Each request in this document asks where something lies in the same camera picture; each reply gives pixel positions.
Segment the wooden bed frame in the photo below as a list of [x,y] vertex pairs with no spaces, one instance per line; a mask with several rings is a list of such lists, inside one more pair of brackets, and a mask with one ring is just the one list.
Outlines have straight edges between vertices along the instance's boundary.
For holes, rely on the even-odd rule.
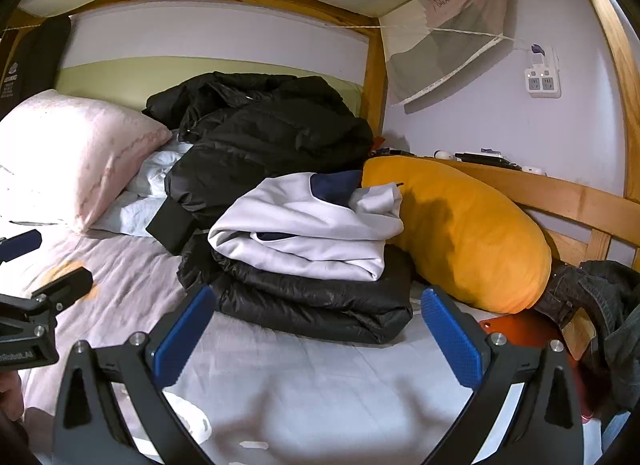
[[[68,14],[140,0],[95,0]],[[385,56],[377,18],[370,18],[317,0],[216,0],[240,2],[295,12],[333,25],[362,26],[354,28],[369,39],[367,65],[362,94],[361,116],[372,130],[379,133],[386,97]],[[636,247],[634,268],[640,270],[640,78],[632,49],[622,23],[609,0],[590,0],[602,24],[620,84],[626,130],[625,197],[620,198],[584,185],[527,174],[508,169],[491,168],[462,162],[443,162],[497,188],[524,207],[568,219],[591,229],[588,243],[560,233],[545,230],[555,257],[572,265],[588,259],[605,259],[611,238]],[[37,25],[35,18],[16,10],[8,27]],[[0,72],[4,71],[15,47],[30,28],[18,29],[11,48],[0,48]]]

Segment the screw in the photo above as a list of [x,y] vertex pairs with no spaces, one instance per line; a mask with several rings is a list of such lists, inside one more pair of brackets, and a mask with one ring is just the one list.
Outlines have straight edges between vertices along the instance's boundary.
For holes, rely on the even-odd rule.
[[549,343],[549,347],[551,348],[552,351],[555,351],[556,353],[560,353],[561,351],[564,351],[564,344],[562,344],[558,339],[553,339]]
[[496,346],[504,346],[505,344],[507,344],[507,337],[504,333],[492,333],[489,336],[489,339]]
[[143,331],[136,331],[131,337],[129,337],[129,344],[133,346],[141,346],[146,341],[146,333]]
[[89,343],[86,340],[79,340],[74,344],[73,351],[76,353],[84,353],[89,349]]

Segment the orange object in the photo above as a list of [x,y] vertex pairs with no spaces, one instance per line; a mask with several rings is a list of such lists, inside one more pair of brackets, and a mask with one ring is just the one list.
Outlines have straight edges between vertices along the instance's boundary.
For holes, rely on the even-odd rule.
[[386,138],[385,137],[376,137],[373,139],[373,147],[371,148],[371,151],[376,151],[378,149],[380,149],[382,147],[382,144],[385,143]]
[[[504,333],[509,342],[517,346],[543,348],[553,339],[564,342],[558,326],[549,318],[532,309],[483,320],[478,324],[487,333]],[[608,392],[609,384],[580,365],[569,352],[566,352],[566,355],[578,388],[578,396],[582,406],[582,422],[587,423],[593,418],[594,411]]]
[[417,273],[469,306],[517,313],[542,295],[551,249],[540,227],[495,188],[433,159],[378,156],[362,186],[396,182],[404,232],[388,242]]

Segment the black bag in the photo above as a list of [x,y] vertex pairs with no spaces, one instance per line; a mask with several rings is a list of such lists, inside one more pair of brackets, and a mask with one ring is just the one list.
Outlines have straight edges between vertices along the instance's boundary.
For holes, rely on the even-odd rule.
[[29,97],[54,87],[70,34],[69,17],[57,16],[22,38],[0,85],[0,120]]

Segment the pink pillow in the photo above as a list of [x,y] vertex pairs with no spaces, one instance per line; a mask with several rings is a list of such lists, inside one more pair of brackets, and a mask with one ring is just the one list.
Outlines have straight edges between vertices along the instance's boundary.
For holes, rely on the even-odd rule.
[[0,166],[37,191],[52,217],[82,232],[170,138],[138,111],[46,90],[0,121]]

